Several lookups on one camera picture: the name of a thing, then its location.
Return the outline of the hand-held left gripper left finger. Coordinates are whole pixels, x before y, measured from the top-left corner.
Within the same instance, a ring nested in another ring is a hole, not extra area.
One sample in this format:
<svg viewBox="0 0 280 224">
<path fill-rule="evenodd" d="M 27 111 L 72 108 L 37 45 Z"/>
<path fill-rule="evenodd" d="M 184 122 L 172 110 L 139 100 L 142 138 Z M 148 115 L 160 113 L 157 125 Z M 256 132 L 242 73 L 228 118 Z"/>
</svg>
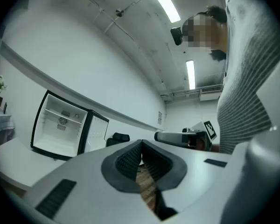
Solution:
<svg viewBox="0 0 280 224">
<path fill-rule="evenodd" d="M 78 155 L 40 179 L 25 200 L 57 224 L 158 224 L 136 183 L 141 144 Z"/>
</svg>

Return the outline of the long ceiling light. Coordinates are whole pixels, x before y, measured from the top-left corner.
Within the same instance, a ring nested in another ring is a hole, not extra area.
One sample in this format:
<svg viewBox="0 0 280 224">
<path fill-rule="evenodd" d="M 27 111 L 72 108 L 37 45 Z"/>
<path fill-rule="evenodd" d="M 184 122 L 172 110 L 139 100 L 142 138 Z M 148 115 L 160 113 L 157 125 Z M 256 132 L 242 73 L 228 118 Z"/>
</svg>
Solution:
<svg viewBox="0 0 280 224">
<path fill-rule="evenodd" d="M 162 6 L 171 23 L 175 23 L 181 20 L 172 0 L 158 0 L 158 2 Z"/>
</svg>

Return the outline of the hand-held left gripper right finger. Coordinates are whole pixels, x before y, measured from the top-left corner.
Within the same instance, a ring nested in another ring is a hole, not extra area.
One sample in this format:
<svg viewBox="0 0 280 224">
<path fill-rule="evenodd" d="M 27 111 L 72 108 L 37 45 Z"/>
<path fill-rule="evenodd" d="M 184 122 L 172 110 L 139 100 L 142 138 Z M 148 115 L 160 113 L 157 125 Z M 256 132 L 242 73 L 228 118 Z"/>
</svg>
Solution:
<svg viewBox="0 0 280 224">
<path fill-rule="evenodd" d="M 228 199 L 239 181 L 246 143 L 233 154 L 143 140 L 142 158 L 157 188 L 156 213 L 141 224 L 223 224 Z"/>
</svg>

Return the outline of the short ceiling light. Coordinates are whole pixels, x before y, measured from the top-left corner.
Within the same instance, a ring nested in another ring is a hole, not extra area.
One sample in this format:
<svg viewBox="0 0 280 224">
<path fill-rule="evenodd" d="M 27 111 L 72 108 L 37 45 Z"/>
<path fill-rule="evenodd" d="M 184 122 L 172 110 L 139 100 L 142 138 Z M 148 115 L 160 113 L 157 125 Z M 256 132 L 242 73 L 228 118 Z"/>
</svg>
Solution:
<svg viewBox="0 0 280 224">
<path fill-rule="evenodd" d="M 196 88 L 194 61 L 193 60 L 187 61 L 186 66 L 188 72 L 189 89 L 194 90 Z"/>
</svg>

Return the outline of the black office chair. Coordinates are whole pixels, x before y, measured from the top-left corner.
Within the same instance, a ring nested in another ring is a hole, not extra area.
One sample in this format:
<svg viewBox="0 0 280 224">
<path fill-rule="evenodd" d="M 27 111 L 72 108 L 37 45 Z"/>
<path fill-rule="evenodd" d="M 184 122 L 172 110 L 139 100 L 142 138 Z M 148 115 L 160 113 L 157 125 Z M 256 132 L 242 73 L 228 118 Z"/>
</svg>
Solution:
<svg viewBox="0 0 280 224">
<path fill-rule="evenodd" d="M 128 134 L 114 133 L 111 138 L 106 141 L 106 147 L 113 146 L 119 143 L 129 142 L 130 136 Z"/>
</svg>

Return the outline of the white wire fridge shelf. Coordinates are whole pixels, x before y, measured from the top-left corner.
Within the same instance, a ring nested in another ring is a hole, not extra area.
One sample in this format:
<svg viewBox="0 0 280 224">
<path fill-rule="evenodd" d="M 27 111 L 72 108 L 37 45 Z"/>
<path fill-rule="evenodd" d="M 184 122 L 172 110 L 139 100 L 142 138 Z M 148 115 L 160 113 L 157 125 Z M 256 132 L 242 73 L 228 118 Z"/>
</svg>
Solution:
<svg viewBox="0 0 280 224">
<path fill-rule="evenodd" d="M 82 122 L 79 122 L 79 121 L 76 121 L 76 120 L 71 119 L 71 118 L 69 118 L 69 117 L 66 117 L 66 116 L 64 116 L 64 115 L 61 115 L 61 114 L 59 114 L 59 113 L 57 113 L 57 112 L 55 112 L 55 111 L 51 111 L 51 110 L 49 110 L 49 109 L 47 109 L 47 108 L 44 108 L 44 110 L 47 111 L 47 112 L 50 112 L 50 113 L 52 113 L 52 114 L 54 114 L 54 115 L 57 115 L 57 116 L 59 116 L 59 117 L 62 117 L 62 118 L 64 118 L 64 119 L 67 119 L 68 121 L 71 121 L 71 122 L 74 122 L 74 123 L 77 123 L 77 124 L 82 124 Z"/>
</svg>

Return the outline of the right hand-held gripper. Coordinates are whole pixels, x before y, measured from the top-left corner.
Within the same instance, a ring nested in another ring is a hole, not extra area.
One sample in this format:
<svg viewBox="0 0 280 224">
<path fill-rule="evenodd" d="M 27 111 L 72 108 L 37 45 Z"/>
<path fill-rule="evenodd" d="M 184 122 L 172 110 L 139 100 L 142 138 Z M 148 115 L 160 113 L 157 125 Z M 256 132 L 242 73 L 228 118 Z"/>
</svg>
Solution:
<svg viewBox="0 0 280 224">
<path fill-rule="evenodd" d="M 212 142 L 217 134 L 210 121 L 200 121 L 191 128 L 183 128 L 188 133 L 188 147 L 200 151 L 211 151 Z M 165 144 L 182 147 L 182 133 L 156 132 L 154 140 Z"/>
</svg>

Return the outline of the grey striped sweater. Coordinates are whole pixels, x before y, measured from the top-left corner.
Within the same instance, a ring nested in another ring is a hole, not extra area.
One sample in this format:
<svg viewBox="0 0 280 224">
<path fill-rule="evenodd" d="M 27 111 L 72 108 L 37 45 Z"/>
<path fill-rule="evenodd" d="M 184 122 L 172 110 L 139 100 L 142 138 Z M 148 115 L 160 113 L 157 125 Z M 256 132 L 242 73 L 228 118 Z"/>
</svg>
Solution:
<svg viewBox="0 0 280 224">
<path fill-rule="evenodd" d="M 217 105 L 219 152 L 268 130 L 272 122 L 257 96 L 280 60 L 280 23 L 265 0 L 225 0 L 228 52 Z"/>
</svg>

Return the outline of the white checked tablecloth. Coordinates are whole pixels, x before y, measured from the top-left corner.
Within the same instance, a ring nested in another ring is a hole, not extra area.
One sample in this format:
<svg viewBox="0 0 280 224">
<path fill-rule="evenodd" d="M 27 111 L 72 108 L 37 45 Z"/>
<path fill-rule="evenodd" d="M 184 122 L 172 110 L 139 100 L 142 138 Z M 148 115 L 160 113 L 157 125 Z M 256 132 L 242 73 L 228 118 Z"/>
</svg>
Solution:
<svg viewBox="0 0 280 224">
<path fill-rule="evenodd" d="M 14 119 L 12 115 L 4 114 L 0 111 L 0 132 L 5 131 L 7 137 L 13 135 L 15 130 Z"/>
</svg>

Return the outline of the black mini fridge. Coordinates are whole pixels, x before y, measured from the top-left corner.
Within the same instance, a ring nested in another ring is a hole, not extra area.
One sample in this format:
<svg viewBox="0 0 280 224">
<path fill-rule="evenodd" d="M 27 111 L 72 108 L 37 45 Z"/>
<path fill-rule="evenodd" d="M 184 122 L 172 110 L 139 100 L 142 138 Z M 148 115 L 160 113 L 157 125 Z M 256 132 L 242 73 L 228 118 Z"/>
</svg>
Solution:
<svg viewBox="0 0 280 224">
<path fill-rule="evenodd" d="M 77 124 L 44 110 L 82 122 Z M 35 118 L 31 148 L 58 159 L 77 156 L 82 128 L 89 110 L 47 90 Z"/>
</svg>

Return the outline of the ceiling air vent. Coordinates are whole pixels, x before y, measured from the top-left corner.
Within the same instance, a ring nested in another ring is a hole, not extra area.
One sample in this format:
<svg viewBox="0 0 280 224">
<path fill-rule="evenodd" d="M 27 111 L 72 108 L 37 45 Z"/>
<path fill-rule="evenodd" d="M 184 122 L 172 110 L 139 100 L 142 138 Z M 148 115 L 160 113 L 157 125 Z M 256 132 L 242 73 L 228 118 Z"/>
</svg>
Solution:
<svg viewBox="0 0 280 224">
<path fill-rule="evenodd" d="M 221 96 L 223 91 L 223 85 L 211 85 L 202 87 L 200 89 L 200 101 L 210 101 L 210 100 L 217 100 Z"/>
</svg>

